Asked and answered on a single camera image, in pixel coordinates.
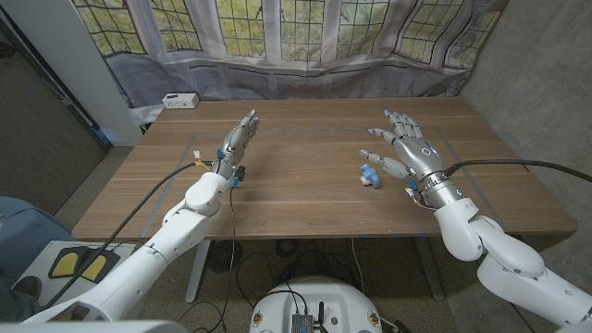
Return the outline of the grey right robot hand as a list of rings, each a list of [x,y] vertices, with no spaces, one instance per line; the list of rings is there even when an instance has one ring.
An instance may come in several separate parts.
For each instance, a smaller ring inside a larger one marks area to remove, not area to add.
[[[369,129],[375,136],[382,137],[398,154],[400,160],[381,156],[365,149],[359,155],[379,165],[388,174],[397,179],[414,177],[427,189],[437,186],[453,186],[454,182],[444,175],[444,166],[439,153],[426,140],[418,124],[406,114],[385,111],[393,130]]]

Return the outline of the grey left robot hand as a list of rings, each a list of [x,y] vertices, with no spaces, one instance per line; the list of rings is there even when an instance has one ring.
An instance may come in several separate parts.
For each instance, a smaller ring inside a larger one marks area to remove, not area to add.
[[[230,179],[235,167],[244,157],[249,141],[255,136],[258,126],[259,118],[256,116],[255,110],[252,109],[222,141],[212,171],[225,179]]]

